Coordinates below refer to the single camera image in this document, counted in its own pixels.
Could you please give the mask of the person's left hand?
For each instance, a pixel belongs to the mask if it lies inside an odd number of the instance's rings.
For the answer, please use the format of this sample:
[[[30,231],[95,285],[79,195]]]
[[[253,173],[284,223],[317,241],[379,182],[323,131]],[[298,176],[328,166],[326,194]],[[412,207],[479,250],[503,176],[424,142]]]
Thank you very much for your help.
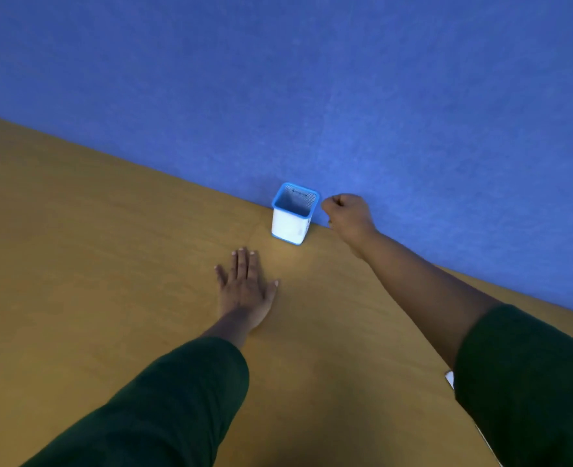
[[[224,267],[228,272],[228,284],[224,289],[219,288],[218,308],[221,316],[240,317],[248,330],[255,330],[270,313],[274,302],[265,302],[270,280],[265,278],[259,252],[246,249],[249,254],[247,279],[237,280],[237,249],[231,252],[229,267]]]

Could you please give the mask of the person's right hand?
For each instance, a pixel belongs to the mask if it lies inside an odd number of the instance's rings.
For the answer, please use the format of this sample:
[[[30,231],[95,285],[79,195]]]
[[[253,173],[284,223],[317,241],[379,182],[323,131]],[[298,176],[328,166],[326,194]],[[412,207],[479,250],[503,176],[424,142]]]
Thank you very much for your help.
[[[358,195],[349,194],[347,217],[339,225],[329,226],[338,237],[362,260],[367,260],[368,245],[378,234],[367,202]]]

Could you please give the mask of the person's left forearm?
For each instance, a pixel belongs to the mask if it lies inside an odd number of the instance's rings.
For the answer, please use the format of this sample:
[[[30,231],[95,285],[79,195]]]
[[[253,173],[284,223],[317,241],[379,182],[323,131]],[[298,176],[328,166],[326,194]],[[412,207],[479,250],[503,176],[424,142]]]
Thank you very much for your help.
[[[213,467],[250,374],[237,309],[158,358],[21,467]]]

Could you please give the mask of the person's right forearm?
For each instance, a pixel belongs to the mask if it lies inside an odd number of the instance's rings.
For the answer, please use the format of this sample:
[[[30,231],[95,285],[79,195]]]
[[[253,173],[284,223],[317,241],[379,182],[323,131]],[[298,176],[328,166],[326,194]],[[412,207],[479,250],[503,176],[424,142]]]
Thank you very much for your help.
[[[573,337],[378,232],[350,246],[452,369],[503,467],[573,467]]]

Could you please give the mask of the white and blue mesh pen holder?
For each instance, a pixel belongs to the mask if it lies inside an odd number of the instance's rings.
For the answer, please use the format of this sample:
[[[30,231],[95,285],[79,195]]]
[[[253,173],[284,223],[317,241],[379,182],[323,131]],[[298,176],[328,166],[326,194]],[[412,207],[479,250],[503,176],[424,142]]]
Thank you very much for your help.
[[[272,236],[293,245],[301,245],[320,202],[320,194],[310,188],[285,182],[273,201]]]

